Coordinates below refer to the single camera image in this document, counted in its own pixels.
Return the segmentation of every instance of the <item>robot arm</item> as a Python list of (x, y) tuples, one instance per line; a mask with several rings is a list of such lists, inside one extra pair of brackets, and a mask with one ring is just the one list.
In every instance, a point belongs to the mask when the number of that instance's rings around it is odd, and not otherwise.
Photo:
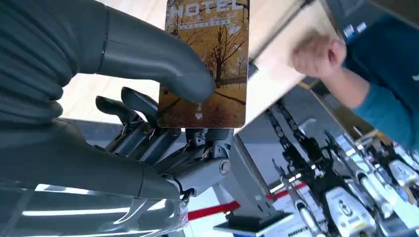
[(212, 76), (191, 47), (155, 26), (94, 0), (35, 4), (53, 14), (56, 24), (50, 25), (61, 28), (59, 36), (70, 39), (66, 41), (76, 59), (72, 62), (77, 64), (76, 73), (152, 79), (196, 103), (215, 89)]

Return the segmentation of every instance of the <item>wooden table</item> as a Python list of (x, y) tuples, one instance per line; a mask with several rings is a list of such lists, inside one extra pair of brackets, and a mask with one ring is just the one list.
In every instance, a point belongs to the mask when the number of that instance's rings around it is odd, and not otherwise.
[[(101, 0), (101, 2), (163, 28), (167, 0)], [(297, 0), (251, 0), (250, 57), (263, 41), (279, 27), (283, 19), (296, 7)], [(290, 55), (309, 32), (336, 35), (323, 3), (315, 2), (306, 8), (268, 49), (256, 60), (259, 73), (249, 80), (246, 125), (266, 108), (296, 86), (304, 75), (290, 64)], [(89, 121), (119, 123), (116, 116), (96, 109), (95, 97), (106, 96), (120, 100), (123, 86), (145, 93), (158, 101), (159, 84), (150, 80), (129, 80), (99, 75), (77, 75), (64, 88), (59, 101), (64, 108), (62, 117)]]

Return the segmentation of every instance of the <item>human hand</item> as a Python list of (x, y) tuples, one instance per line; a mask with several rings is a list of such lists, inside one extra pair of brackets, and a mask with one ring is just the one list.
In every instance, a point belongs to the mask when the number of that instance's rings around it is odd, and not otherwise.
[(317, 36), (293, 53), (295, 70), (307, 76), (325, 79), (342, 68), (346, 45), (329, 36)]

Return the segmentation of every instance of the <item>red stripe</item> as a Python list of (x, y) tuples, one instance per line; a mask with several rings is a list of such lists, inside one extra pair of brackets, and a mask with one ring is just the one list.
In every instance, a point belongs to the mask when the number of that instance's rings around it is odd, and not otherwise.
[(204, 208), (201, 210), (190, 211), (188, 213), (188, 219), (192, 221), (201, 217), (206, 217), (206, 216), (217, 214), (220, 212), (234, 211), (239, 207), (240, 207), (240, 204), (238, 202), (232, 201), (231, 203), (227, 203), (227, 204), (223, 204), (219, 206), (212, 206), (212, 207)]
[[(298, 184), (295, 188), (296, 189), (301, 189), (305, 186), (306, 186), (305, 183), (301, 183), (301, 184)], [(288, 190), (284, 190), (284, 191), (281, 191), (277, 194), (274, 194), (276, 199), (280, 199), (280, 198), (282, 198), (286, 195), (288, 195)], [(272, 200), (271, 195), (268, 195), (266, 197), (269, 200)], [(204, 209), (200, 209), (200, 210), (190, 211), (190, 212), (188, 212), (188, 219), (189, 219), (189, 221), (192, 221), (192, 220), (196, 220), (196, 219), (199, 219), (199, 218), (202, 218), (202, 217), (214, 215), (214, 214), (221, 213), (221, 212), (234, 211), (234, 210), (238, 209), (239, 207), (240, 207), (240, 204), (238, 202), (232, 201), (231, 203), (227, 203), (227, 204), (222, 204), (222, 205), (212, 206), (212, 207), (208, 207), (208, 208), (204, 208)]]

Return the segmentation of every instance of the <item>blue sleeve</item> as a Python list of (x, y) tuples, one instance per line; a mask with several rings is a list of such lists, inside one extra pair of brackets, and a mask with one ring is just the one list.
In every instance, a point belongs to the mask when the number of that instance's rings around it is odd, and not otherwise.
[(390, 90), (371, 84), (354, 112), (405, 149), (419, 151), (419, 116), (409, 112)]

